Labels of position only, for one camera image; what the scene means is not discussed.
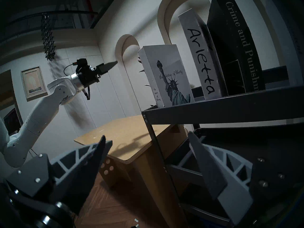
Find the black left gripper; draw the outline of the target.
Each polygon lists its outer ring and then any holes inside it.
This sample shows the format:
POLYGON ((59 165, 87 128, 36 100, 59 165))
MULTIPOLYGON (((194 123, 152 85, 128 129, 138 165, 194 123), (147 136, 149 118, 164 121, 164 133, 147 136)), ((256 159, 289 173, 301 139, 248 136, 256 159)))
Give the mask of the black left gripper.
POLYGON ((78 64, 76 68, 76 75, 82 86, 84 88, 87 88, 94 83, 100 82, 98 75, 104 75, 109 70, 111 70, 117 63, 118 61, 109 62, 106 64, 102 63, 100 65, 97 65, 96 67, 78 64))

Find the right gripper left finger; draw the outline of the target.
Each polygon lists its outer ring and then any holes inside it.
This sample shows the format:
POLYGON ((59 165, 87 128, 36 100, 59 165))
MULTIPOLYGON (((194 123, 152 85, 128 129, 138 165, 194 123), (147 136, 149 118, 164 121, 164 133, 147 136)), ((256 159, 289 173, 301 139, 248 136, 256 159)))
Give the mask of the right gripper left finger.
POLYGON ((104 163, 112 140, 103 135, 98 143, 76 148, 49 160, 40 154, 6 178, 10 195, 26 204, 61 202, 79 214, 104 163))

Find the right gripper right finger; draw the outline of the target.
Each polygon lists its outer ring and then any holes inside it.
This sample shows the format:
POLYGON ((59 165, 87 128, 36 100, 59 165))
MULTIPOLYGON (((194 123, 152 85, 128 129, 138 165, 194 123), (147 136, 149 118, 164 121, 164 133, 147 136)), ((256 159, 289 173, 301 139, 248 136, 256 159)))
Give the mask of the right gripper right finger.
POLYGON ((249 226, 265 209, 272 209, 280 197, 291 193, 296 182, 279 163, 279 151, 272 157, 233 151, 202 143, 194 132, 188 133, 192 150, 204 184, 213 200, 218 200, 233 225, 249 226))

